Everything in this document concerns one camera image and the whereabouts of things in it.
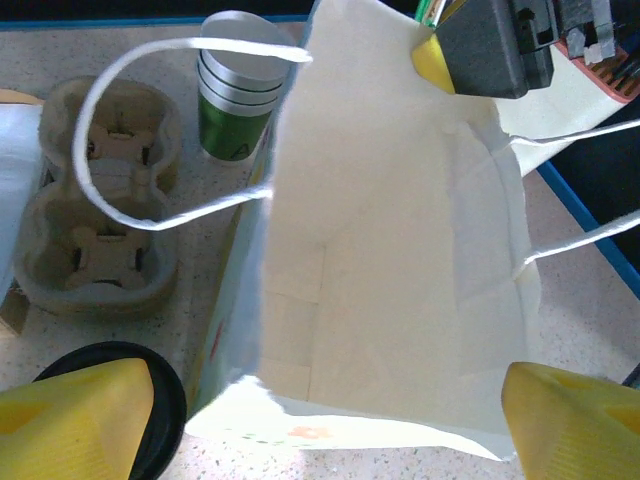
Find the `blue edge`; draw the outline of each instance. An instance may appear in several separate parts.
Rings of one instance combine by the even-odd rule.
[[[265,16],[272,22],[305,22],[308,15],[272,15]],[[74,20],[74,21],[39,21],[39,22],[0,22],[0,30],[33,30],[33,29],[71,29],[71,28],[114,28],[114,27],[142,27],[142,26],[170,26],[197,25],[205,17],[182,18],[139,18],[113,20]],[[578,224],[585,230],[593,230],[600,224],[582,203],[580,198],[569,187],[564,178],[550,161],[538,167],[538,173],[547,182],[567,210],[573,215]],[[609,260],[622,280],[631,291],[640,298],[640,273],[629,263],[613,240],[600,240],[596,246]]]
[[[582,203],[582,200],[569,187],[565,179],[560,175],[556,167],[551,161],[547,161],[538,167],[538,173],[544,178],[545,182],[551,187],[567,210],[574,216],[578,224],[585,231],[593,230],[600,224],[593,218],[591,212]],[[624,254],[616,246],[610,238],[605,238],[596,242],[596,246],[602,254],[609,260],[609,263],[618,272],[620,278],[629,286],[631,291],[640,298],[640,274],[629,263]]]

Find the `molded pulp drink carrier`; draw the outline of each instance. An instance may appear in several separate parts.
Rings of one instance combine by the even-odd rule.
[[[15,276],[34,304],[53,313],[148,312],[173,289],[176,232],[120,225],[80,191],[71,142],[93,80],[67,81],[45,103],[40,143],[54,181],[25,210]],[[94,184],[119,210],[166,216],[181,147],[178,115],[162,92],[132,81],[116,80],[98,103],[87,154]]]

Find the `black round container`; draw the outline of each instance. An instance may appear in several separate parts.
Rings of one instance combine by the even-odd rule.
[[[182,383],[164,358],[135,343],[95,343],[55,361],[34,381],[123,358],[142,358],[147,362],[154,391],[153,408],[129,479],[155,480],[165,471],[178,450],[187,421],[187,402]]]

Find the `white countertop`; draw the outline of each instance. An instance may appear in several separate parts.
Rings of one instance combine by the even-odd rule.
[[[96,75],[126,50],[146,41],[195,36],[197,26],[0,32],[0,88],[46,98],[53,85]],[[218,167],[199,155],[196,52],[149,56],[125,76],[173,98],[181,111],[184,157],[174,208],[227,193],[247,171]],[[532,173],[525,178],[534,244],[568,237],[576,222]],[[0,341],[0,390],[33,380],[47,365],[81,346],[126,340],[162,354],[185,379],[210,311],[218,251],[232,212],[180,230],[180,279],[168,307],[139,322],[79,322],[32,308],[22,336]],[[542,277],[544,357],[549,365],[621,381],[640,357],[640,303],[593,247],[538,262]],[[517,460],[495,463],[444,449],[294,452],[253,443],[225,444],[185,437],[166,479],[222,478],[523,478]]]

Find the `stacked cups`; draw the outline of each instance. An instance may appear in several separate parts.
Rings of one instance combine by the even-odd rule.
[[[246,12],[211,15],[201,36],[294,45],[273,23]],[[201,50],[198,57],[200,143],[212,157],[238,162],[249,157],[269,121],[290,64],[274,57]]]

